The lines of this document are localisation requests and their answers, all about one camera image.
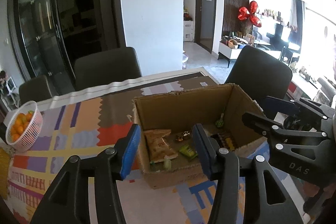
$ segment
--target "red balloon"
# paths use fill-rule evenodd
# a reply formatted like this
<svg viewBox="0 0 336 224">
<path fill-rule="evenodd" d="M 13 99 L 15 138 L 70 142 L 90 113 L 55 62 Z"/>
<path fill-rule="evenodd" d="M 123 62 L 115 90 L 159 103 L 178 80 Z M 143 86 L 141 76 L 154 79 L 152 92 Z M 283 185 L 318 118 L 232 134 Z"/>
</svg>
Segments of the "red balloon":
<svg viewBox="0 0 336 224">
<path fill-rule="evenodd" d="M 250 15 L 250 21 L 254 26 L 261 27 L 261 21 L 256 15 Z"/>
<path fill-rule="evenodd" d="M 254 14 L 258 9 L 258 4 L 256 1 L 252 0 L 250 3 L 250 13 Z"/>
<path fill-rule="evenodd" d="M 238 11 L 239 11 L 238 19 L 240 21 L 246 20 L 250 16 L 250 12 L 246 7 L 240 7 Z"/>
</svg>

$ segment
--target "marble floor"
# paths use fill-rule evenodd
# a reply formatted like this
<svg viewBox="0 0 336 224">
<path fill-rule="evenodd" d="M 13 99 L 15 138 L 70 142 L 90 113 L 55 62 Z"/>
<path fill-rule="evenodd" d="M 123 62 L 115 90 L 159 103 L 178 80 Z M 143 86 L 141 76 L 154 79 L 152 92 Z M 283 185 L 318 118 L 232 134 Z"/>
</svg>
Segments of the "marble floor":
<svg viewBox="0 0 336 224">
<path fill-rule="evenodd" d="M 234 65 L 234 62 L 231 62 L 230 67 L 227 68 L 226 60 L 217 60 L 215 56 L 194 42 L 184 42 L 183 49 L 188 56 L 186 68 L 204 67 L 221 84 L 225 82 Z"/>
</svg>

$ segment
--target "patterned tablecloth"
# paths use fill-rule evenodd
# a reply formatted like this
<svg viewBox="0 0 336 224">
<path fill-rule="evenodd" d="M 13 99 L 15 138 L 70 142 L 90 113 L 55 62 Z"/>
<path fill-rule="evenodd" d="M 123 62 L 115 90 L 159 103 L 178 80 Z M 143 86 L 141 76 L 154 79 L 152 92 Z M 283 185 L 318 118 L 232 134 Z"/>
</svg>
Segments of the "patterned tablecloth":
<svg viewBox="0 0 336 224">
<path fill-rule="evenodd" d="M 43 194 L 64 162 L 71 155 L 80 158 L 96 156 L 124 137 L 132 122 L 131 100 L 136 96 L 186 90 L 216 83 L 208 76 L 104 95 L 43 112 L 43 128 L 33 147 L 17 153 L 8 173 L 8 205 L 21 224 L 29 223 Z M 259 155 L 269 158 L 264 143 Z M 303 199 L 290 176 L 277 170 L 286 188 L 293 188 L 298 208 Z M 238 222 L 244 212 L 244 180 L 240 181 Z M 207 223 L 213 203 L 216 182 L 206 179 L 153 190 L 143 180 L 137 162 L 126 180 L 118 182 L 118 191 L 127 223 Z M 91 223 L 97 223 L 93 181 L 89 180 L 89 208 Z"/>
</svg>

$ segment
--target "pink basket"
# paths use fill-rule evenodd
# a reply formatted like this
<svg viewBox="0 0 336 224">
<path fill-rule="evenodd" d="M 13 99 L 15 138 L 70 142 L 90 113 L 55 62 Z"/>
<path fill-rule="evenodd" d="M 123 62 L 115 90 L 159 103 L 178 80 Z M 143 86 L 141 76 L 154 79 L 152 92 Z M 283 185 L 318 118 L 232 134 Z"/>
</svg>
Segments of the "pink basket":
<svg viewBox="0 0 336 224">
<path fill-rule="evenodd" d="M 15 142 L 12 142 L 11 128 L 15 123 L 16 117 L 19 115 L 19 113 L 27 114 L 30 110 L 34 111 L 34 114 L 29 122 L 29 125 L 22 133 L 20 138 L 18 138 Z M 26 102 L 16 111 L 14 116 L 11 118 L 6 130 L 6 141 L 9 145 L 13 146 L 19 152 L 25 152 L 29 148 L 31 148 L 31 146 L 37 140 L 41 132 L 42 125 L 43 119 L 41 112 L 37 108 L 37 103 L 34 101 Z"/>
</svg>

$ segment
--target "open cardboard box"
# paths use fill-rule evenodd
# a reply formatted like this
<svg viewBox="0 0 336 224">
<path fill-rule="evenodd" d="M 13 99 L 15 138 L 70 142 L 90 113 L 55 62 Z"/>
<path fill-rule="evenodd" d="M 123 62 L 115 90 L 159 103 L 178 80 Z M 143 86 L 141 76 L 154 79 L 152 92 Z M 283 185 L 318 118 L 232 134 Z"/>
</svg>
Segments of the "open cardboard box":
<svg viewBox="0 0 336 224">
<path fill-rule="evenodd" d="M 179 153 L 172 160 L 171 170 L 151 171 L 150 159 L 143 131 L 171 129 L 169 145 L 179 150 L 174 134 L 190 130 L 196 123 L 205 128 L 214 127 L 224 110 L 223 132 L 234 138 L 235 153 L 246 157 L 252 154 L 266 139 L 244 126 L 242 115 L 253 112 L 263 115 L 260 107 L 235 84 L 208 86 L 194 90 L 136 97 L 133 100 L 134 122 L 139 124 L 142 137 L 137 157 L 145 181 L 153 189 L 173 186 L 184 181 L 205 177 L 198 158 L 188 161 Z"/>
</svg>

